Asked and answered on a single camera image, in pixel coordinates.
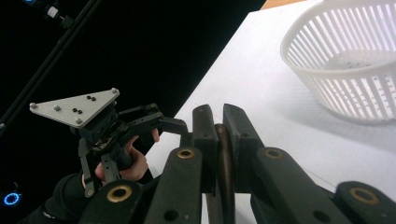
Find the human hand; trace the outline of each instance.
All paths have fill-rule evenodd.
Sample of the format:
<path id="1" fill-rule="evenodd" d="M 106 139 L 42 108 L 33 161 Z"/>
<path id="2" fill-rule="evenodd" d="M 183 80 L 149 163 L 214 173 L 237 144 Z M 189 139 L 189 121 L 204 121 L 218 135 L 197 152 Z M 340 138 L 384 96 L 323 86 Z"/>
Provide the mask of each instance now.
<path id="1" fill-rule="evenodd" d="M 154 138 L 154 142 L 160 141 L 160 135 L 159 135 L 158 129 L 152 130 L 151 134 L 152 134 L 152 137 Z M 143 175 L 146 173 L 147 169 L 149 168 L 146 157 L 139 150 L 134 148 L 134 141 L 136 141 L 136 139 L 138 139 L 138 138 L 139 138 L 139 136 L 132 137 L 132 139 L 125 146 L 126 151 L 131 156 L 131 158 L 134 160 L 134 164 L 130 168 L 120 171 L 120 175 L 123 178 L 129 179 L 132 181 L 141 179 L 143 177 Z M 103 184 L 106 183 L 105 170 L 104 170 L 101 162 L 96 167 L 95 174 L 99 179 L 102 180 Z M 84 175 L 82 175 L 82 185 L 85 188 Z"/>

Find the motion capture marker plate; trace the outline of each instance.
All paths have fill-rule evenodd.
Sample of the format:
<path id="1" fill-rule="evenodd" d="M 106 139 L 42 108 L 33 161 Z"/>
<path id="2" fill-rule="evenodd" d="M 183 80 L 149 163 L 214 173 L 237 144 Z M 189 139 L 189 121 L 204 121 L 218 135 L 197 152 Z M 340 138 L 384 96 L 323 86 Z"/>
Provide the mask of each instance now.
<path id="1" fill-rule="evenodd" d="M 30 110 L 48 119 L 54 119 L 75 128 L 82 128 L 113 102 L 120 92 L 117 89 L 30 104 Z"/>

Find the white plastic basket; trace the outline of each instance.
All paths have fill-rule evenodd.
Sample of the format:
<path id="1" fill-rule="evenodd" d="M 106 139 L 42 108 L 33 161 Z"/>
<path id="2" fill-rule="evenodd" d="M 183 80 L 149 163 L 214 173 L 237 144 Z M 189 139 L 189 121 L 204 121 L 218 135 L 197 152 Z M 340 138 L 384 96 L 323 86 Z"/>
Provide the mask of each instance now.
<path id="1" fill-rule="evenodd" d="M 396 119 L 395 0 L 323 0 L 290 27 L 280 53 L 330 110 Z"/>

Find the blue light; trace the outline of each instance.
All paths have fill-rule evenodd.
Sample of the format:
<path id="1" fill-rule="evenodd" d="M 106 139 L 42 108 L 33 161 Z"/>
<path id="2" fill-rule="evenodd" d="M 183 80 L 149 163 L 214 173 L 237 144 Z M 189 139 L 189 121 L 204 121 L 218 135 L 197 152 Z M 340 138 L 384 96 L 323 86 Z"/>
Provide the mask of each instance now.
<path id="1" fill-rule="evenodd" d="M 34 6 L 37 0 L 22 0 L 22 2 L 26 3 L 29 6 Z"/>
<path id="2" fill-rule="evenodd" d="M 15 205 L 19 202 L 20 195 L 18 193 L 9 193 L 6 197 L 4 197 L 4 204 L 8 206 Z"/>

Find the white table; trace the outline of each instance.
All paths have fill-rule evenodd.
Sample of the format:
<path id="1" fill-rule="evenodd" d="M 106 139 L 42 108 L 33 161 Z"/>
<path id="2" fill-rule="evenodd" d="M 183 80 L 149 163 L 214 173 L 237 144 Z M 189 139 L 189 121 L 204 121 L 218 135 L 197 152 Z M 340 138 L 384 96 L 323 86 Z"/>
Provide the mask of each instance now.
<path id="1" fill-rule="evenodd" d="M 280 58 L 285 33 L 318 2 L 249 13 L 175 118 L 185 120 L 191 132 L 195 107 L 210 105 L 215 123 L 222 123 L 224 104 L 239 106 L 263 143 L 289 152 L 318 185 L 334 191 L 339 183 L 356 180 L 396 201 L 396 121 L 363 125 L 335 116 Z M 178 144 L 177 135 L 163 133 L 149 151 L 154 176 L 162 173 L 169 152 Z M 203 223 L 206 216 L 203 209 Z M 236 195 L 236 220 L 256 223 L 249 195 Z"/>

